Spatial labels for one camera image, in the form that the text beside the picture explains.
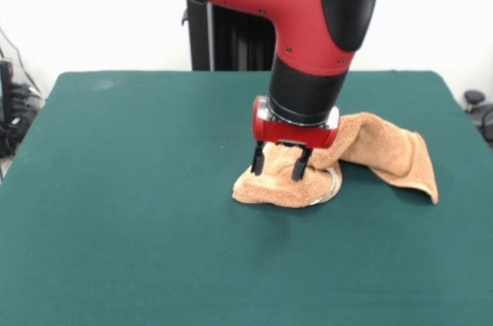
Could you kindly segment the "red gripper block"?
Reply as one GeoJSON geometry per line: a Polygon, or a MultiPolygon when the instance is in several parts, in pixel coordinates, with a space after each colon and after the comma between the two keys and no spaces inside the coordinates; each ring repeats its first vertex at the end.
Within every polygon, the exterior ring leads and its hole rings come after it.
{"type": "Polygon", "coordinates": [[[250,172],[255,176],[262,174],[264,165],[263,148],[265,142],[305,146],[294,164],[291,179],[304,178],[310,159],[310,149],[327,149],[337,137],[340,125],[340,111],[334,106],[327,118],[319,126],[297,126],[277,118],[267,105],[266,96],[257,96],[253,103],[253,138],[256,145],[250,172]]]}

